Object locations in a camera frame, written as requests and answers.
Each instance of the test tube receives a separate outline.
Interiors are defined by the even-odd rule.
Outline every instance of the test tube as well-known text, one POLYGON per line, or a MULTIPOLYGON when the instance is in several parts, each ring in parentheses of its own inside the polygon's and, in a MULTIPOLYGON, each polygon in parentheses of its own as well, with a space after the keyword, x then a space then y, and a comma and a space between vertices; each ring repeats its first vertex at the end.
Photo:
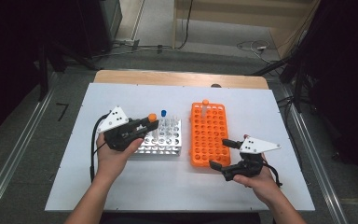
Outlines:
POLYGON ((208 100, 203 100, 203 101, 202 101, 201 116, 202 116, 203 118, 205 118, 205 116, 206 116, 206 110, 207 110, 208 104, 209 104, 209 101, 208 101, 208 100))

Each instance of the hand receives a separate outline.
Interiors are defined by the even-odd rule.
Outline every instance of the hand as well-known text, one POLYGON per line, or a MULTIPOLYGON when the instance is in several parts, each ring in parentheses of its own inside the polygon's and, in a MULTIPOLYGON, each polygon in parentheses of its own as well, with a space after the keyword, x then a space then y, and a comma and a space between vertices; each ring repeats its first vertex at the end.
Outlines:
POLYGON ((124 151, 116 151, 109 148, 104 141, 103 133, 100 133, 97 139, 97 147, 102 147, 97 152, 98 171, 95 178, 102 179, 111 185, 124 170, 127 159, 143 141, 142 138, 135 139, 124 151))
POLYGON ((272 178, 271 171, 266 166, 263 166, 263 169, 257 176, 246 177, 244 175, 235 175, 234 181, 243 184, 245 187, 252 188, 257 198, 266 205, 269 205, 277 194, 282 194, 272 178))

